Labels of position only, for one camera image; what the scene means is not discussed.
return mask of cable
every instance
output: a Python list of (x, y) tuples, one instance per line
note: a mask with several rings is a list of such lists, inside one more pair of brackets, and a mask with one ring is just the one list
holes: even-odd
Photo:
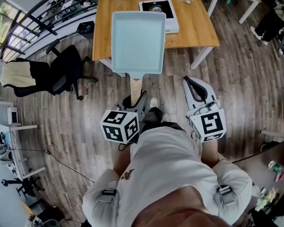
[(17, 146), (18, 146), (17, 137), (15, 136), (15, 134), (14, 134), (12, 131), (9, 131), (8, 133), (12, 133), (12, 134), (14, 135), (15, 139), (16, 139), (16, 147), (15, 147), (14, 149), (11, 149), (11, 148), (10, 148), (11, 150), (15, 150), (15, 149), (17, 148)]
[(122, 143), (120, 143), (119, 146), (118, 146), (118, 150), (119, 150), (119, 151), (124, 151), (125, 148), (128, 147), (129, 145), (132, 145), (132, 143), (129, 143), (129, 144), (122, 144)]
[(59, 162), (60, 164), (62, 164), (63, 166), (66, 166), (67, 168), (69, 168), (70, 170), (72, 170), (72, 171), (74, 171), (74, 172), (76, 172), (76, 173), (78, 173), (78, 174), (80, 174), (81, 176), (83, 176), (84, 178), (86, 178), (87, 180), (89, 180), (90, 182), (92, 182), (92, 183), (95, 183), (94, 181), (92, 181), (92, 180), (90, 180), (89, 178), (87, 178), (85, 175), (83, 175), (82, 173), (80, 173), (80, 172), (77, 172), (76, 170), (74, 170), (74, 169), (72, 169), (71, 167), (69, 167), (68, 165), (65, 165), (64, 163), (62, 163), (61, 161), (59, 161), (51, 152), (49, 152), (49, 151), (44, 151), (44, 153), (46, 153), (46, 154), (49, 154), (49, 155), (51, 155), (51, 156), (53, 156), (53, 158), (57, 161), (57, 162)]
[(43, 153), (46, 153), (46, 154), (48, 154), (48, 155), (50, 155), (50, 156), (52, 156), (58, 163), (60, 163), (60, 164), (62, 164), (63, 166), (66, 166), (67, 168), (69, 168), (70, 170), (72, 170), (72, 171), (74, 171), (74, 172), (76, 172), (76, 173), (78, 173), (79, 175), (81, 175), (81, 176), (83, 176), (84, 178), (86, 178), (87, 180), (89, 180), (90, 182), (92, 182), (92, 183), (95, 183), (94, 181), (92, 181), (92, 180), (90, 180), (89, 178), (87, 178), (85, 175), (83, 175), (82, 173), (80, 173), (80, 172), (77, 172), (75, 169), (72, 169), (71, 167), (69, 167), (68, 165), (66, 165), (66, 164), (64, 164), (64, 163), (62, 163), (61, 161), (59, 161), (49, 150), (38, 150), (38, 149), (16, 149), (17, 148), (17, 145), (18, 145), (18, 141), (17, 141), (17, 138), (16, 138), (16, 147), (14, 148), (14, 149), (11, 149), (11, 150), (23, 150), (23, 151), (38, 151), (38, 152), (43, 152)]

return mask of white table leg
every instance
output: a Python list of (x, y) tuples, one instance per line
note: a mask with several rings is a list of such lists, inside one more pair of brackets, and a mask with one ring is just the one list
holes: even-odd
[(268, 135), (268, 136), (273, 136), (277, 138), (283, 138), (284, 139), (284, 134), (280, 134), (278, 132), (272, 132), (272, 131), (266, 131), (266, 130), (261, 130), (261, 134)]
[(242, 24), (247, 17), (251, 14), (251, 12), (255, 9), (255, 7), (259, 4), (259, 2), (254, 1), (251, 6), (247, 9), (247, 11), (245, 12), (245, 14), (242, 16), (242, 18), (239, 20), (239, 23)]
[(44, 167), (41, 167), (41, 168), (38, 169), (38, 170), (35, 170), (35, 171), (33, 171), (33, 172), (30, 172), (29, 174), (23, 175), (22, 178), (23, 178), (23, 179), (28, 178), (28, 177), (30, 177), (30, 176), (32, 176), (32, 175), (35, 175), (35, 174), (37, 174), (37, 173), (39, 173), (39, 172), (42, 172), (42, 171), (44, 171), (44, 170), (46, 170), (45, 166), (44, 166)]
[(213, 9), (214, 9), (214, 7), (216, 6), (217, 1), (218, 1), (218, 0), (212, 0), (211, 4), (210, 4), (210, 6), (209, 6), (209, 9), (208, 9), (208, 11), (207, 11), (207, 14), (208, 14), (209, 17), (210, 17), (211, 14), (213, 13)]
[[(113, 69), (112, 66), (112, 60), (109, 58), (104, 58), (104, 59), (100, 59), (100, 62), (102, 62), (104, 65), (106, 65), (108, 68), (110, 68), (111, 70)], [(124, 78), (125, 77), (125, 73), (117, 73), (120, 77)]]
[(25, 162), (25, 161), (27, 161), (27, 160), (28, 160), (28, 158), (25, 157), (25, 158), (22, 158), (22, 159), (18, 160), (18, 162), (21, 163), (21, 162)]
[(11, 124), (8, 124), (9, 127), (18, 127), (18, 126), (21, 126), (20, 123), (11, 123)]
[(208, 53), (213, 49), (213, 47), (204, 47), (200, 53), (198, 54), (197, 58), (194, 62), (190, 65), (190, 69), (194, 70), (197, 66), (204, 60), (204, 58), (208, 55)]
[(38, 125), (28, 125), (28, 126), (18, 126), (18, 127), (11, 127), (11, 131), (20, 131), (20, 130), (27, 130), (27, 129), (34, 129), (38, 128)]

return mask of glass railing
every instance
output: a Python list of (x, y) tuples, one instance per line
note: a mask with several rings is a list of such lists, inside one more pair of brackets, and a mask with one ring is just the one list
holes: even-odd
[(38, 37), (57, 36), (59, 25), (96, 9), (97, 5), (98, 0), (42, 0), (26, 14), (19, 12), (11, 21), (5, 39), (0, 42), (0, 61), (8, 62), (25, 55), (25, 50)]

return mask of black office chair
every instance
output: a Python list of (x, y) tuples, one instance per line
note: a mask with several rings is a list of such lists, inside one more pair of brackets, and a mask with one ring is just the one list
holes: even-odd
[(53, 41), (46, 50), (46, 54), (52, 51), (57, 55), (51, 66), (46, 62), (29, 61), (23, 58), (15, 60), (15, 62), (29, 62), (31, 77), (36, 82), (34, 86), (17, 87), (12, 84), (3, 86), (13, 88), (17, 97), (27, 96), (40, 91), (48, 91), (52, 95), (56, 95), (63, 91), (72, 92), (74, 87), (76, 98), (82, 100), (83, 96), (79, 96), (78, 93), (78, 79), (91, 79), (94, 83), (98, 82), (98, 79), (95, 77), (83, 75), (83, 64), (86, 61), (90, 61), (90, 58), (86, 56), (81, 60), (78, 50), (74, 45), (70, 45), (60, 53), (55, 48), (59, 42), (59, 39)]
[(40, 177), (36, 177), (36, 178), (33, 178), (32, 176), (30, 178), (26, 178), (24, 179), (23, 181), (21, 181), (20, 179), (18, 178), (14, 178), (14, 180), (5, 180), (3, 179), (1, 181), (1, 183), (4, 185), (4, 186), (8, 186), (9, 184), (21, 184), (22, 186), (20, 188), (16, 188), (19, 196), (20, 195), (20, 192), (22, 192), (23, 196), (27, 199), (27, 196), (26, 195), (29, 195), (29, 196), (32, 196), (32, 197), (35, 197), (35, 192), (34, 192), (34, 189), (36, 191), (45, 191), (44, 188), (42, 188), (41, 186), (38, 185), (37, 181), (40, 180)]

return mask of yellow cloth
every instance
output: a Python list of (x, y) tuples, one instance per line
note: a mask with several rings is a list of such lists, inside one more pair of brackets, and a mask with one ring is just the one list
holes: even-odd
[(36, 80), (30, 74), (28, 61), (10, 62), (3, 66), (0, 82), (3, 86), (11, 84), (16, 87), (35, 86)]

